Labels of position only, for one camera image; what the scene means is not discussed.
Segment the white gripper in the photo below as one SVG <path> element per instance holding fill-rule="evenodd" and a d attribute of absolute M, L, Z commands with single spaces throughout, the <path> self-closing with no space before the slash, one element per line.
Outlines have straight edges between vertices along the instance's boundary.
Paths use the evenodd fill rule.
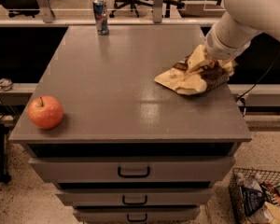
<path fill-rule="evenodd" d="M 187 58 L 188 72 L 196 72 L 201 68 L 210 67 L 212 60 L 224 60 L 222 68 L 231 77 L 241 55 L 260 31 L 236 21 L 228 12 L 216 22 L 204 38 L 204 45 L 199 45 Z"/>

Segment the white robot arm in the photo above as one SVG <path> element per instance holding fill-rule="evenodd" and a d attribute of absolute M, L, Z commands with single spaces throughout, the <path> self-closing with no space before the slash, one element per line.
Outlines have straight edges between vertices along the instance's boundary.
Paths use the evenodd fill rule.
<path fill-rule="evenodd" d="M 223 5 L 224 14 L 204 39 L 203 59 L 189 56 L 190 73 L 212 60 L 232 61 L 261 33 L 280 42 L 280 0 L 223 0 Z"/>

